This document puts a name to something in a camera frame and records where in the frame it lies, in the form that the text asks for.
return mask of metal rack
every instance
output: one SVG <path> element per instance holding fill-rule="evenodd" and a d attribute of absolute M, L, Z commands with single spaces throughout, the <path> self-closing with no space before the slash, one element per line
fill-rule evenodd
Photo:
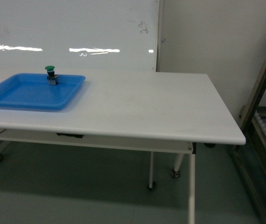
<path fill-rule="evenodd" d="M 266 90 L 266 58 L 259 72 L 256 83 L 250 94 L 247 104 L 243 107 L 240 113 L 239 126 L 247 138 L 250 147 L 253 148 L 252 152 L 262 167 L 263 171 L 261 175 L 266 179 L 266 126 L 263 122 L 266 119 L 266 107 L 260 107 L 259 103 Z M 252 168 L 253 165 L 248 165 L 248 159 L 246 159 L 246 148 L 240 146 L 234 146 L 233 158 L 236 166 L 239 168 L 240 174 L 243 176 L 243 180 L 249 189 L 249 193 L 252 196 L 252 200 L 256 205 L 258 212 L 260 213 L 263 221 L 266 223 L 266 196 L 262 195 L 261 182 L 254 180 L 254 174 L 256 170 Z"/>

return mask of green button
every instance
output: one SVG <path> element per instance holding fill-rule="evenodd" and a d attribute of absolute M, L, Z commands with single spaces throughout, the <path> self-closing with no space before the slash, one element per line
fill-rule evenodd
<path fill-rule="evenodd" d="M 53 65 L 49 65 L 49 66 L 46 66 L 45 67 L 45 69 L 47 70 L 47 71 L 53 71 L 54 70 L 54 66 Z"/>

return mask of metal frame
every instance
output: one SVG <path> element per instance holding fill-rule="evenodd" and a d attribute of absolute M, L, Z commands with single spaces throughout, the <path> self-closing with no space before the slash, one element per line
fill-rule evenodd
<path fill-rule="evenodd" d="M 161 45 L 162 45 L 162 31 L 163 31 L 163 17 L 164 17 L 165 1 L 159 1 L 159 14 L 158 14 L 158 45 L 157 45 L 157 65 L 156 71 L 160 71 L 161 67 Z"/>
<path fill-rule="evenodd" d="M 262 128 L 254 117 L 256 111 L 260 112 L 261 117 L 266 117 L 266 108 L 259 107 L 261 98 L 266 90 L 266 58 L 259 72 L 256 83 L 249 96 L 246 106 L 241 110 L 241 120 L 239 126 L 242 132 L 248 137 L 255 153 L 259 158 L 259 162 L 266 175 L 266 134 L 263 133 Z M 244 161 L 241 155 L 238 153 L 239 146 L 234 146 L 233 158 L 236 166 L 239 168 L 241 175 L 243 176 L 244 183 L 249 189 L 249 193 L 252 196 L 253 202 L 256 205 L 258 212 L 261 215 L 262 220 L 266 223 L 266 207 L 263 205 L 259 192 L 254 186 L 252 177 L 244 166 Z"/>

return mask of table top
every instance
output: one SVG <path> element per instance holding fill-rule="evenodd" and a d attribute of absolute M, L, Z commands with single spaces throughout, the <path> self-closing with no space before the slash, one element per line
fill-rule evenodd
<path fill-rule="evenodd" d="M 15 71 L 0 72 L 0 81 Z M 205 74 L 125 70 L 57 70 L 56 73 L 86 77 L 64 109 L 0 109 L 0 128 L 245 143 L 245 137 Z"/>

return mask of lower shelf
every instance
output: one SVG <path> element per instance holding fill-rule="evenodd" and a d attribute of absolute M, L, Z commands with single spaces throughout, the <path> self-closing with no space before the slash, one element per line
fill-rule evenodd
<path fill-rule="evenodd" d="M 60 135 L 51 132 L 24 130 L 6 130 L 0 134 L 0 140 L 71 145 L 84 147 L 114 148 L 137 151 L 191 154 L 191 142 L 179 140 L 157 140 L 127 137 L 84 135 L 82 138 Z"/>

